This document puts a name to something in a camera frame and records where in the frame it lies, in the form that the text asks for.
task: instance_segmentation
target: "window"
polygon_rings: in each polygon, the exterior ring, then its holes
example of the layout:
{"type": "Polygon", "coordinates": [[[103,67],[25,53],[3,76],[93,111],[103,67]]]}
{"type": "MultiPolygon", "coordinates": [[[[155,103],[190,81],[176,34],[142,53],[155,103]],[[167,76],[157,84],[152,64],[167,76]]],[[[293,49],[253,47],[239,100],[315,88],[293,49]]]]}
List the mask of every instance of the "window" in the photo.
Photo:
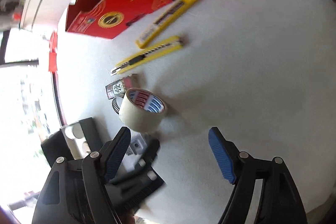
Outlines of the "window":
{"type": "Polygon", "coordinates": [[[0,32],[0,41],[0,150],[10,155],[0,160],[6,171],[0,176],[1,199],[21,224],[31,224],[50,171],[41,142],[61,127],[53,75],[39,61],[49,43],[19,28],[0,32]]]}

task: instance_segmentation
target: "gold circular emblem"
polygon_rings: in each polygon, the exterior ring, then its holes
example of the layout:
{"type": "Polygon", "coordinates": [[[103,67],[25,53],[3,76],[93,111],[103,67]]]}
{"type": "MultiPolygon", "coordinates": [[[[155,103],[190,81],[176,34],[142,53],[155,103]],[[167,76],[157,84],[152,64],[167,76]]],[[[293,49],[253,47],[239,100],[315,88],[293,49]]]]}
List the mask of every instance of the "gold circular emblem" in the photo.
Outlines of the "gold circular emblem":
{"type": "Polygon", "coordinates": [[[123,13],[109,12],[99,19],[98,25],[102,28],[111,28],[120,24],[123,20],[124,20],[123,13]]]}

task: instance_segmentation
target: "yellow utility knife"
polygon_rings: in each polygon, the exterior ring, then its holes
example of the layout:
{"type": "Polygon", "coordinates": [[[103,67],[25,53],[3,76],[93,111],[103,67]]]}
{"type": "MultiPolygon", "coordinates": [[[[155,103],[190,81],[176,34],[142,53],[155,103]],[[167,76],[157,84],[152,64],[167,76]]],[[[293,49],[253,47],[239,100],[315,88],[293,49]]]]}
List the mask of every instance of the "yellow utility knife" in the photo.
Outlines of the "yellow utility knife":
{"type": "Polygon", "coordinates": [[[158,42],[151,47],[145,48],[142,51],[119,62],[116,64],[115,68],[111,70],[111,75],[121,74],[143,63],[164,56],[170,52],[177,51],[181,48],[182,41],[180,37],[169,37],[168,39],[158,42]]]}
{"type": "Polygon", "coordinates": [[[188,10],[196,0],[176,0],[162,16],[160,16],[145,32],[135,41],[139,48],[145,48],[160,32],[188,10]]]}

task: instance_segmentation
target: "roll of tape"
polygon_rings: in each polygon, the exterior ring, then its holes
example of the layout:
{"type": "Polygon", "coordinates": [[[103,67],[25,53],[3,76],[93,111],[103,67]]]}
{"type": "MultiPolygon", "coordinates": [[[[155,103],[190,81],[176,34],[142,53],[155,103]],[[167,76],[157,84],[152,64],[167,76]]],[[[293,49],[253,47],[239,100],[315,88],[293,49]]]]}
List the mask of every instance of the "roll of tape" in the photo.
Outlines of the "roll of tape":
{"type": "Polygon", "coordinates": [[[140,133],[152,133],[167,112],[166,103],[157,95],[143,89],[127,90],[119,110],[120,120],[140,133]]]}

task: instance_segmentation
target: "blue gripper pad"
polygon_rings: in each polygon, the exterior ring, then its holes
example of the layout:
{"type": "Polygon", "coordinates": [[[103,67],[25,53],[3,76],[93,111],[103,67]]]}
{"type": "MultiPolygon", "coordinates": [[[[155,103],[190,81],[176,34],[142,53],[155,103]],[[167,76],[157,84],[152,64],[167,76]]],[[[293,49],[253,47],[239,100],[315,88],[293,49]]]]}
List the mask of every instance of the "blue gripper pad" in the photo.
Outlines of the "blue gripper pad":
{"type": "Polygon", "coordinates": [[[212,129],[209,130],[209,145],[212,149],[212,153],[217,160],[223,177],[227,179],[231,184],[234,184],[236,181],[236,175],[233,170],[233,162],[226,152],[223,144],[218,139],[212,129]]]}
{"type": "Polygon", "coordinates": [[[124,134],[119,140],[117,146],[115,147],[107,161],[106,173],[104,176],[106,181],[109,181],[116,176],[130,142],[131,134],[124,134]]]}

